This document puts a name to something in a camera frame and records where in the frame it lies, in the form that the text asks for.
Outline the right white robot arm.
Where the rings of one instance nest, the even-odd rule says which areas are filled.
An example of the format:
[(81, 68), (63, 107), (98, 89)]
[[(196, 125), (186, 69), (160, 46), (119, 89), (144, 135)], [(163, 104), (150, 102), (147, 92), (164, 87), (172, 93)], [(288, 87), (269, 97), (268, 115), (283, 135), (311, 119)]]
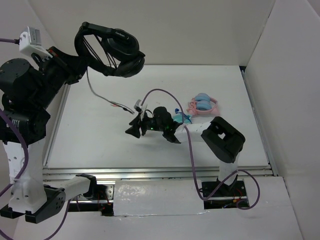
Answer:
[(172, 116), (164, 106), (156, 107), (151, 117), (147, 109), (138, 108), (137, 112), (126, 134), (139, 139), (147, 131), (155, 131), (161, 132), (172, 144), (205, 143), (220, 161), (217, 178), (219, 193), (228, 196), (235, 190), (238, 175), (229, 175), (238, 170), (238, 155), (246, 138), (224, 118), (216, 116), (209, 122), (191, 123), (182, 113)]

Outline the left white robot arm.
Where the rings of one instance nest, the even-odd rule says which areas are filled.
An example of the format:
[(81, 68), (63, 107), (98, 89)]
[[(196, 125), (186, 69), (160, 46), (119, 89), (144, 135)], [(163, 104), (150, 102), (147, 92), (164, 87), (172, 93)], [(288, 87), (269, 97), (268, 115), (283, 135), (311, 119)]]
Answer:
[(10, 177), (10, 200), (0, 215), (9, 219), (24, 216), (27, 222), (38, 224), (58, 214), (65, 202), (79, 195), (91, 200), (99, 190), (96, 178), (84, 173), (57, 187), (43, 182), (42, 151), (51, 117), (47, 108), (64, 85), (79, 82), (88, 59), (56, 47), (48, 49), (45, 59), (37, 53), (31, 56), (36, 66), (14, 58), (0, 68), (0, 139)]

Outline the black headset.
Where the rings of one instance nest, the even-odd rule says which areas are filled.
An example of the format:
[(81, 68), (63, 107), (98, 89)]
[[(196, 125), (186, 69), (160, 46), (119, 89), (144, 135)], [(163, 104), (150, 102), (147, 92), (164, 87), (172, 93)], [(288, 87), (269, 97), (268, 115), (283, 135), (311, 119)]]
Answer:
[[(117, 67), (107, 66), (90, 53), (85, 36), (93, 35), (106, 55), (117, 59)], [(140, 51), (138, 40), (130, 33), (119, 28), (83, 22), (75, 38), (74, 48), (80, 57), (86, 57), (90, 68), (105, 76), (129, 78), (137, 75), (144, 67), (145, 54)]]

